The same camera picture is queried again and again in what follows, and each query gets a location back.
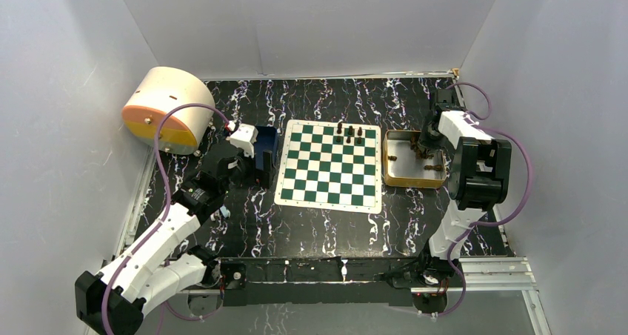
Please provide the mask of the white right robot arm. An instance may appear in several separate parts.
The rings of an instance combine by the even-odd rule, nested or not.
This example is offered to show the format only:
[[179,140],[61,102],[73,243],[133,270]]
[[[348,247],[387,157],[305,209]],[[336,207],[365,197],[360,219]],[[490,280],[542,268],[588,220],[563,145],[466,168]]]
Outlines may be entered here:
[[512,145],[481,131],[470,112],[455,102],[453,89],[437,89],[430,111],[415,143],[417,156],[426,159],[446,146],[455,151],[447,187],[450,205],[417,266],[418,279],[435,286],[454,276],[472,224],[506,199]]

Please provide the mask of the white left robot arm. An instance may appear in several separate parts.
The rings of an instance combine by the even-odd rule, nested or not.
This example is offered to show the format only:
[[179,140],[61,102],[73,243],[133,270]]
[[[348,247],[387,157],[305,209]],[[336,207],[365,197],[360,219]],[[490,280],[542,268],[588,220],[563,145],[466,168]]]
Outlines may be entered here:
[[228,140],[213,144],[198,172],[173,193],[162,214],[139,239],[99,272],[75,282],[76,316],[98,334],[135,334],[146,315],[179,291],[221,278],[216,255],[201,246],[163,262],[190,234],[224,206],[234,187],[269,188],[275,174],[278,137],[252,144],[253,155]]

